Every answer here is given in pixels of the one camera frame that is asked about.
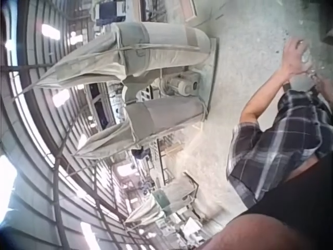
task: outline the factory floor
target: factory floor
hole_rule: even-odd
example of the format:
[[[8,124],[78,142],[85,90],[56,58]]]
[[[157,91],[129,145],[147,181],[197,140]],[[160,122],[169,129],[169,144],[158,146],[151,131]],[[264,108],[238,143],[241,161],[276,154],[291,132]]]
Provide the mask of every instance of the factory floor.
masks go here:
[[[170,23],[185,23],[179,0],[166,0]],[[194,0],[197,18],[187,25],[220,39],[216,80],[207,121],[202,129],[181,131],[184,149],[164,164],[175,176],[187,170],[199,183],[196,208],[215,233],[245,207],[226,181],[226,162],[233,127],[251,95],[279,67],[283,45],[289,36],[305,38],[319,73],[333,79],[333,47],[319,41],[318,6],[295,0]],[[305,77],[293,79],[292,87],[307,90]],[[282,91],[259,119],[263,130],[276,115]]]

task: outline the forearm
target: forearm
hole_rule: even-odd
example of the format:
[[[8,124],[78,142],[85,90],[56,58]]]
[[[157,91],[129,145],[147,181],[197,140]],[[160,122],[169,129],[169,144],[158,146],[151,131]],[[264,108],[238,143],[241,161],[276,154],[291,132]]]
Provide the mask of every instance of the forearm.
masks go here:
[[[249,119],[258,119],[268,108],[282,85],[287,82],[289,75],[279,69],[262,85],[250,101],[246,104],[240,117],[240,122],[249,121]]]

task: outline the plaid shirt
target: plaid shirt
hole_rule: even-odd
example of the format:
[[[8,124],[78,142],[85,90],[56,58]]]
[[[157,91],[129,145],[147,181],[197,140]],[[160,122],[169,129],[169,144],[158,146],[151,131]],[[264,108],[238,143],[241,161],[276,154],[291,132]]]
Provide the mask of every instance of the plaid shirt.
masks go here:
[[[333,150],[332,115],[309,92],[289,90],[278,102],[273,126],[262,132],[257,123],[235,127],[227,179],[249,208],[315,154]]]

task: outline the person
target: person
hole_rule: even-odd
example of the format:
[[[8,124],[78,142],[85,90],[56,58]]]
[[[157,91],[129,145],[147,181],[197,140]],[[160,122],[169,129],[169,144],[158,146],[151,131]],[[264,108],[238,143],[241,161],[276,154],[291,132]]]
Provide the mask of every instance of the person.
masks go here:
[[[300,39],[286,42],[281,67],[248,101],[233,130],[226,176],[248,208],[333,149],[332,114],[312,92],[288,90],[278,102],[272,127],[262,131],[258,124],[280,88],[310,69],[311,65],[302,63],[307,48]],[[332,108],[333,86],[321,78],[316,81]]]
[[[151,158],[150,148],[144,149],[143,146],[140,149],[131,149],[131,154],[138,160],[142,160],[147,156]]]
[[[333,249],[333,152],[268,191],[197,249]]]

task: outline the hand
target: hand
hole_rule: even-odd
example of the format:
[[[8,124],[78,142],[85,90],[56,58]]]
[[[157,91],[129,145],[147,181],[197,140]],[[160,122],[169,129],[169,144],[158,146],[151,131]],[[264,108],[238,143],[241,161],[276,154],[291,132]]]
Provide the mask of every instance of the hand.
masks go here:
[[[290,38],[284,47],[281,70],[291,78],[305,73],[311,65],[302,62],[302,55],[308,48],[308,44],[302,39]]]
[[[320,76],[316,77],[316,89],[331,106],[333,104],[333,82]]]

